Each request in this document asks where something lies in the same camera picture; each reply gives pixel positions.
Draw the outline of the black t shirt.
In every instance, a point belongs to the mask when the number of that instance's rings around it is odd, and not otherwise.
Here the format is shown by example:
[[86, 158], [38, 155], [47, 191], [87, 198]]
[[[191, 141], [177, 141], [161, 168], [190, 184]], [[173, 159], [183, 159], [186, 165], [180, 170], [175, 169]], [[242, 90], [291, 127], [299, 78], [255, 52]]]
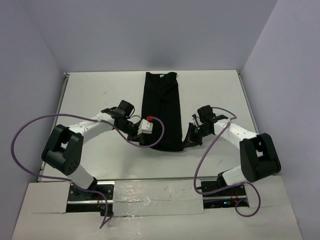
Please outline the black t shirt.
[[181, 152], [182, 141], [181, 106], [177, 73], [145, 73], [141, 117], [152, 116], [164, 125], [161, 141], [152, 148], [163, 152]]

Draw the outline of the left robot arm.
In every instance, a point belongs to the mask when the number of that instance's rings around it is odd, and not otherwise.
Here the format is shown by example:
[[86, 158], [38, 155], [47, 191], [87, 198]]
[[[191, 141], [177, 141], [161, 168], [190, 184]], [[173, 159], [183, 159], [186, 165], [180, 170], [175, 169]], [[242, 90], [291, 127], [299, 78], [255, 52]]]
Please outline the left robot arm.
[[82, 196], [93, 199], [98, 193], [97, 179], [81, 165], [83, 145], [114, 129], [126, 134], [129, 141], [140, 142], [143, 127], [149, 128], [151, 125], [145, 119], [137, 123], [130, 121], [134, 109], [132, 104], [122, 100], [118, 106], [106, 108], [80, 123], [56, 125], [44, 147], [42, 160], [79, 186]]

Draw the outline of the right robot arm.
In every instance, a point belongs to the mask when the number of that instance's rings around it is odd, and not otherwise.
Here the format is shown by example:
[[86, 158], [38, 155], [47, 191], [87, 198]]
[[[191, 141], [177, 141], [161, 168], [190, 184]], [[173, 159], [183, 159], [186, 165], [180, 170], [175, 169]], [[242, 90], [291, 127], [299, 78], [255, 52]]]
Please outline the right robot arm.
[[281, 171], [281, 163], [272, 140], [267, 133], [255, 133], [244, 129], [231, 117], [214, 113], [215, 107], [205, 105], [197, 110], [189, 123], [184, 148], [193, 148], [203, 144], [203, 138], [214, 135], [213, 143], [220, 138], [237, 147], [240, 155], [240, 165], [223, 171], [217, 176], [217, 189], [214, 193], [227, 196], [236, 186], [254, 183]]

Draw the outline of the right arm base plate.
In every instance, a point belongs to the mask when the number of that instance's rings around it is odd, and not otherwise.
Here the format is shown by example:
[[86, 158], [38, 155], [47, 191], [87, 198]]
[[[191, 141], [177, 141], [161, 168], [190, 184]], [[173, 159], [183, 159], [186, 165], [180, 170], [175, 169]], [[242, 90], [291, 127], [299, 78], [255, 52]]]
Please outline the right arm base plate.
[[[201, 180], [200, 186], [197, 187], [197, 190], [202, 193], [217, 189], [218, 182], [216, 180]], [[249, 207], [244, 185], [203, 195], [202, 200], [205, 209], [234, 208], [237, 203], [239, 207]]]

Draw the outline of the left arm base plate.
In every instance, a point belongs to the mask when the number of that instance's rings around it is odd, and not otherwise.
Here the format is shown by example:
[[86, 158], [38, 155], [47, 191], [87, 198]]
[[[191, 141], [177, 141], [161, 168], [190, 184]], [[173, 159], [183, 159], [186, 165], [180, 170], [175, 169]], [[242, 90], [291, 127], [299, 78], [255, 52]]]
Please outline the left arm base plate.
[[[96, 190], [106, 196], [108, 202], [107, 216], [112, 216], [114, 184], [98, 184]], [[67, 213], [100, 213], [103, 217], [106, 212], [106, 202], [97, 193], [84, 192], [71, 185], [69, 187], [65, 211]]]

